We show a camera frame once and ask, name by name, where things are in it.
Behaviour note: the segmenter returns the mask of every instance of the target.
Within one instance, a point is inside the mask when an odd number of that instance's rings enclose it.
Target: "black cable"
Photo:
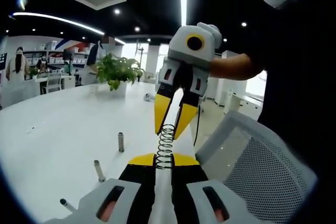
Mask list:
[[[200,116],[201,115],[201,106],[199,105],[198,106],[198,119],[197,119],[197,128],[196,128],[196,136],[195,136],[195,142],[194,142],[194,146],[195,146],[195,144],[196,144],[196,140],[197,140],[197,135],[198,135],[198,126],[199,126],[199,120],[200,120]]]

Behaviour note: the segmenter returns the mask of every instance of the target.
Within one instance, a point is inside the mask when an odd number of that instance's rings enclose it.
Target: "yellow pad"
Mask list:
[[[175,166],[200,165],[193,157],[174,153]]]
[[[183,103],[179,121],[177,122],[177,125],[175,125],[176,132],[174,135],[174,139],[177,139],[181,135],[181,133],[188,126],[188,124],[191,122],[191,120],[195,117],[196,114],[197,114],[197,107]]]
[[[170,98],[160,94],[155,95],[154,115],[155,115],[155,133],[158,134],[161,124],[163,124],[164,117],[167,113]]]
[[[138,156],[133,158],[131,161],[128,162],[129,165],[146,165],[146,166],[153,166],[154,164],[154,153],[146,154],[143,156]]]

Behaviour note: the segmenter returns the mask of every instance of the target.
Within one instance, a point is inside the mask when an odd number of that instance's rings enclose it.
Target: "white planter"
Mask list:
[[[126,95],[127,82],[121,81],[117,90],[112,90],[111,95],[113,97],[125,97]]]

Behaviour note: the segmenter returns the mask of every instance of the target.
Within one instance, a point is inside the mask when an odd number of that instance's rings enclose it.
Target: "desk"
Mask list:
[[[70,214],[60,198],[78,207],[79,199],[98,186],[94,159],[107,178],[118,178],[133,157],[156,153],[154,103],[143,100],[146,93],[154,93],[154,85],[129,84],[124,99],[111,98],[108,89],[100,84],[96,95],[90,94],[90,86],[61,90],[0,111],[4,175],[38,223]],[[182,90],[176,93],[166,123],[174,124],[182,95]],[[119,132],[124,133],[124,153],[118,152]],[[174,142],[173,151],[194,156],[189,126]],[[170,172],[156,172],[149,223],[175,223]]]
[[[229,92],[225,102],[224,113],[230,110],[239,111],[254,120],[257,120],[261,114],[263,102],[249,97],[247,95],[239,95]]]
[[[46,82],[48,80],[47,77],[37,78],[36,82]],[[61,83],[63,89],[70,89],[75,87],[76,77],[75,76],[61,76]]]

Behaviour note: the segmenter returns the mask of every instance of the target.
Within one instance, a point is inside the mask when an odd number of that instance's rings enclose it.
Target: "coil spring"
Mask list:
[[[173,137],[174,137],[175,126],[172,124],[164,124],[162,127],[161,134],[159,136],[159,146],[156,153],[156,168],[157,169],[171,169],[172,159],[171,154],[173,153]]]

